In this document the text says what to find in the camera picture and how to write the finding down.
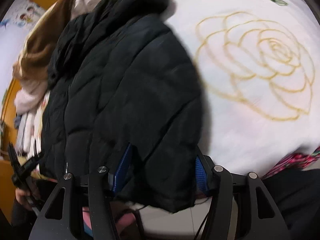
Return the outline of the person's left hand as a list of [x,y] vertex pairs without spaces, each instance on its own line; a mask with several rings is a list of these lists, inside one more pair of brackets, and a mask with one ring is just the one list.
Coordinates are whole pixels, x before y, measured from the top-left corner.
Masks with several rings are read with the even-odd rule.
[[31,182],[29,184],[29,188],[31,189],[31,191],[29,191],[28,189],[21,189],[21,188],[17,187],[15,189],[15,198],[16,198],[17,202],[20,205],[22,205],[25,209],[32,211],[33,204],[29,203],[28,198],[33,196],[36,199],[40,199],[40,192],[37,187],[35,179],[31,180]]

